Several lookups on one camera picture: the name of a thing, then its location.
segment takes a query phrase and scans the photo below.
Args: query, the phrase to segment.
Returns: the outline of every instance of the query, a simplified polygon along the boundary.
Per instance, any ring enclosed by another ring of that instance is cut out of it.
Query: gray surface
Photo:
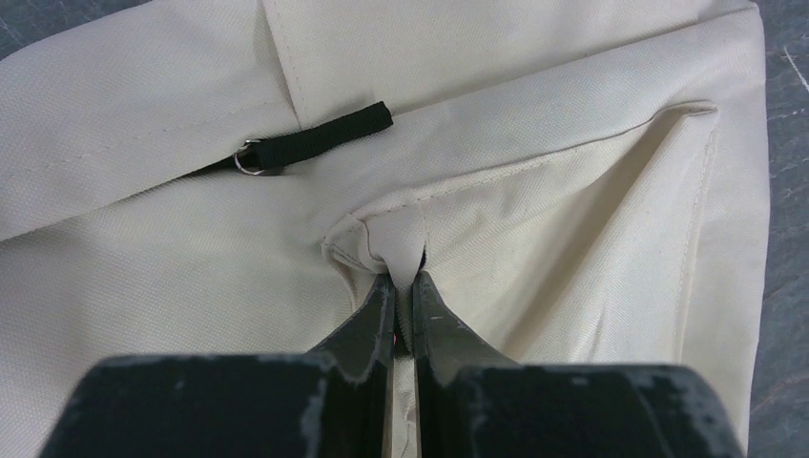
[[[146,1],[0,0],[0,58]],[[800,76],[809,78],[809,0],[757,3],[767,35],[773,213],[749,454],[809,457],[809,84]]]

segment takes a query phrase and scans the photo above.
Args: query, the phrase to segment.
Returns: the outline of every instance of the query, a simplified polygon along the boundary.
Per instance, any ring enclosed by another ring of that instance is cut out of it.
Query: black strap
[[[351,140],[393,125],[384,102],[294,134],[251,140],[235,155],[243,171],[271,171],[319,156]]]

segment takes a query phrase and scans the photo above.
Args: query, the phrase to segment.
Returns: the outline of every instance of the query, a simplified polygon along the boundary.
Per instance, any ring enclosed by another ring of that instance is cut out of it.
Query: cream fabric
[[[377,100],[392,128],[281,177],[175,179]],[[0,456],[100,358],[303,351],[424,250],[509,356],[690,365],[746,442],[767,167],[743,1],[155,0],[67,31],[0,62]]]

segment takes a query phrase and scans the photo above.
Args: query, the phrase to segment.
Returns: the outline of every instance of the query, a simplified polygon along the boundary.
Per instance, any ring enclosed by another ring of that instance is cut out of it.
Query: metal ring
[[[233,153],[233,162],[234,162],[234,164],[236,164],[236,168],[239,169],[239,171],[242,172],[245,175],[249,175],[249,176],[252,176],[252,177],[259,177],[259,176],[263,175],[264,173],[266,173],[265,170],[261,170],[261,169],[259,169],[259,170],[245,169],[244,167],[241,166],[241,162],[239,162],[239,157],[244,156],[245,154],[249,153],[250,146],[253,143],[259,143],[259,142],[260,142],[260,140],[254,140],[254,139],[246,140],[244,142],[244,144],[241,145],[241,147],[239,147],[236,150],[235,153]]]

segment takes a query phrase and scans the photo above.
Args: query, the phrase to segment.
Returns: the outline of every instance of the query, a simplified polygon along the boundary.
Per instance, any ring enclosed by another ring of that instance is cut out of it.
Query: stitching
[[[680,280],[679,280],[679,285],[677,286],[677,301],[676,301],[676,303],[677,303],[678,307],[680,306],[680,302],[682,301],[682,292],[683,292],[683,289],[684,289],[683,285],[685,283],[685,271],[686,271],[686,266],[688,264],[688,259],[687,259],[688,249],[691,246],[691,232],[692,232],[692,230],[694,228],[694,222],[696,221],[696,209],[697,209],[697,207],[699,205],[699,202],[702,201],[701,198],[703,197],[703,193],[704,193],[704,190],[702,189],[702,185],[703,185],[703,183],[705,181],[705,176],[707,175],[707,172],[708,172],[708,163],[709,163],[709,161],[711,159],[711,153],[709,153],[708,150],[709,150],[709,148],[713,147],[714,143],[715,143],[714,133],[715,132],[711,132],[711,138],[708,141],[708,144],[705,145],[705,150],[704,150],[705,158],[702,159],[702,171],[699,174],[699,182],[696,185],[697,193],[696,193],[696,197],[694,198],[694,204],[691,206],[691,218],[688,221],[688,230],[686,231],[686,234],[688,235],[688,238],[686,239],[685,248],[683,249],[683,254],[682,254],[683,262],[682,262],[682,266],[680,267]],[[687,321],[687,318],[688,318],[688,306],[686,306],[685,309],[686,310],[685,310],[684,313],[686,313],[686,316],[683,317],[683,324],[682,324],[682,331],[683,332],[685,332],[686,321]],[[673,338],[672,338],[672,342],[674,342],[674,345],[680,346],[679,351],[678,351],[678,353],[680,353],[680,355],[678,356],[677,359],[680,362],[682,362],[682,348],[681,348],[681,345],[677,343],[677,335],[679,334],[679,331],[680,331],[680,329],[678,328],[678,326],[675,326],[674,327],[674,335],[673,335]]]
[[[303,96],[303,87],[301,86],[301,80],[298,79],[298,69],[295,67],[295,61],[292,59],[292,50],[289,48],[289,39],[286,36],[286,28],[283,26],[283,21],[280,19],[280,9],[278,8],[278,2],[273,0],[273,7],[276,10],[276,17],[279,21],[279,29],[281,38],[283,39],[283,45],[286,47],[286,55],[289,59],[289,65],[292,67],[292,75],[295,76],[295,82],[298,84],[298,95],[301,97],[301,115],[303,116],[303,120],[305,123],[308,124],[309,122],[309,114],[308,110],[306,109],[306,97]]]
[[[572,150],[564,150],[564,153],[572,154],[572,153],[574,153],[575,151],[577,151],[579,149],[580,149],[579,147],[575,147]],[[507,173],[505,173],[503,175],[498,175],[497,177],[486,178],[483,181],[475,181],[474,183],[469,183],[467,185],[461,186],[460,188],[449,189],[449,190],[443,191],[441,193],[436,193],[436,194],[431,194],[429,196],[416,198],[415,200],[413,200],[411,202],[407,202],[407,203],[404,203],[402,205],[398,205],[398,206],[396,206],[394,208],[391,208],[389,210],[385,210],[383,212],[372,213],[370,215],[366,215],[364,218],[368,219],[368,218],[378,217],[378,216],[381,216],[381,215],[386,215],[386,214],[391,213],[391,212],[399,211],[399,210],[405,208],[406,206],[412,205],[414,203],[420,203],[420,202],[423,202],[423,201],[426,201],[426,200],[431,200],[433,198],[440,198],[440,197],[443,197],[443,196],[448,196],[450,194],[460,193],[461,191],[465,191],[465,190],[471,189],[471,188],[476,188],[478,186],[483,186],[485,184],[491,183],[492,181],[498,181],[498,180],[503,179],[503,178],[513,177],[513,176],[515,176],[517,174],[521,174],[523,172],[527,172],[527,171],[539,168],[540,166],[547,164],[548,162],[550,162],[551,159],[556,157],[556,153],[550,153],[548,155],[545,155],[544,157],[546,157],[547,159],[539,161],[538,163],[525,165],[525,166],[523,166],[523,167],[521,167],[521,168],[519,168],[517,170],[512,170],[512,171],[507,172]]]
[[[67,159],[57,159],[57,160],[54,160],[52,162],[49,162],[49,163],[45,164],[42,167],[25,168],[25,169],[21,169],[21,170],[19,170],[17,172],[12,172],[11,174],[6,175],[5,178],[21,177],[21,176],[24,176],[24,175],[30,175],[30,174],[34,174],[34,173],[37,173],[37,172],[42,172],[42,171],[50,169],[51,167],[53,167],[55,165],[69,164],[69,163],[75,162],[77,160],[86,159],[86,158],[88,158],[90,156],[97,155],[98,153],[101,153],[103,151],[108,151],[108,150],[120,147],[122,145],[125,145],[125,144],[133,142],[133,141],[139,141],[139,140],[142,140],[144,138],[149,138],[151,136],[158,135],[158,134],[165,134],[165,133],[169,133],[169,132],[188,129],[189,127],[198,126],[200,124],[207,124],[209,122],[220,121],[220,120],[222,120],[222,119],[224,119],[226,117],[229,117],[230,115],[235,115],[236,113],[243,112],[245,110],[252,110],[252,109],[255,109],[255,108],[263,107],[263,106],[269,105],[269,104],[271,104],[273,102],[274,102],[274,100],[267,100],[267,101],[265,101],[263,103],[260,103],[258,105],[248,105],[248,106],[245,106],[245,107],[238,108],[238,109],[236,109],[236,110],[234,110],[232,112],[222,114],[222,115],[220,115],[218,117],[212,117],[212,118],[209,118],[209,119],[204,119],[204,120],[201,120],[201,121],[192,122],[190,124],[183,124],[183,125],[180,125],[180,126],[168,127],[168,128],[160,129],[160,130],[156,130],[156,131],[150,131],[150,132],[148,132],[146,134],[143,134],[143,135],[124,138],[123,140],[120,140],[115,144],[102,146],[101,148],[99,148],[97,150],[93,150],[93,151],[90,151],[88,153],[83,153],[83,154],[81,154],[79,156],[70,157],[70,158],[67,158]]]
[[[459,193],[459,192],[465,191],[467,189],[475,188],[475,187],[478,187],[478,186],[483,186],[484,184],[491,183],[492,181],[498,181],[498,180],[501,180],[501,179],[504,179],[504,178],[513,177],[513,176],[515,176],[517,174],[521,174],[523,172],[527,172],[527,171],[530,171],[530,170],[533,170],[533,169],[537,169],[537,168],[539,168],[539,167],[541,167],[543,165],[551,163],[552,161],[554,161],[558,157],[569,156],[569,155],[575,154],[575,153],[579,152],[582,148],[593,144],[593,142],[603,141],[603,140],[607,140],[607,139],[610,139],[610,138],[615,138],[615,137],[620,136],[620,135],[626,135],[626,134],[628,134],[628,133],[630,133],[632,131],[635,131],[637,129],[641,129],[641,128],[649,125],[650,123],[652,123],[654,121],[654,119],[657,117],[657,115],[659,115],[661,113],[664,113],[664,112],[669,111],[669,110],[676,110],[676,109],[683,109],[683,108],[686,108],[683,111],[686,112],[688,115],[704,115],[704,114],[707,114],[707,113],[709,113],[711,111],[711,110],[706,111],[706,110],[698,110],[698,109],[689,110],[688,107],[679,107],[679,106],[675,105],[675,106],[666,108],[664,110],[658,111],[649,120],[647,120],[647,121],[645,121],[645,122],[643,122],[641,124],[638,124],[637,126],[634,126],[634,127],[630,128],[630,129],[628,129],[628,130],[626,130],[624,132],[621,132],[621,133],[619,133],[617,135],[611,135],[611,136],[607,136],[607,137],[604,137],[604,138],[599,138],[599,139],[589,141],[589,142],[584,143],[584,144],[574,146],[572,148],[553,151],[553,152],[544,154],[544,155],[539,156],[539,157],[527,159],[528,162],[532,162],[532,163],[524,164],[522,167],[520,167],[520,168],[518,168],[516,170],[512,170],[510,172],[503,173],[502,175],[498,175],[496,177],[489,177],[489,178],[486,178],[486,179],[484,179],[482,181],[475,181],[473,183],[469,183],[467,185],[461,186],[460,188],[448,189],[448,190],[443,191],[441,193],[436,193],[436,194],[431,194],[429,196],[416,198],[413,201],[398,205],[398,206],[396,206],[394,208],[391,208],[389,210],[385,210],[385,211],[382,211],[382,212],[379,212],[379,213],[372,213],[372,214],[369,214],[369,215],[365,215],[363,217],[363,219],[368,219],[368,218],[373,218],[373,217],[385,215],[385,214],[388,214],[388,213],[391,213],[391,212],[401,210],[402,208],[406,207],[407,205],[412,205],[414,203],[419,203],[419,202],[430,200],[430,199],[433,199],[433,198],[440,198],[440,197],[443,197],[443,196],[448,196],[450,194]]]

